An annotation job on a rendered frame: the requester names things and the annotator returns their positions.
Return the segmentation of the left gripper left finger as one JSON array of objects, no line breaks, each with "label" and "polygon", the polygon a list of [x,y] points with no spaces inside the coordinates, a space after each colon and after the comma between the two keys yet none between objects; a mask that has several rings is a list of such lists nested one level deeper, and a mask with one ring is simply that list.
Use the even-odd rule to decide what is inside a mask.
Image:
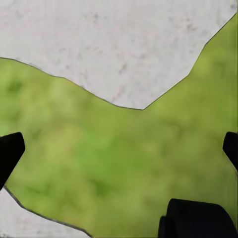
[{"label": "left gripper left finger", "polygon": [[0,137],[0,190],[25,151],[21,132]]}]

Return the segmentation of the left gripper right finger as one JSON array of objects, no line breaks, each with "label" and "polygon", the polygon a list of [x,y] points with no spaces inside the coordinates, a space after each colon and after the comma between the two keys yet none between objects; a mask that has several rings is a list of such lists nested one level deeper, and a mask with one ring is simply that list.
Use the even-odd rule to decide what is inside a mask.
[{"label": "left gripper right finger", "polygon": [[233,132],[227,132],[224,139],[223,150],[232,164],[238,171],[238,134]]}]

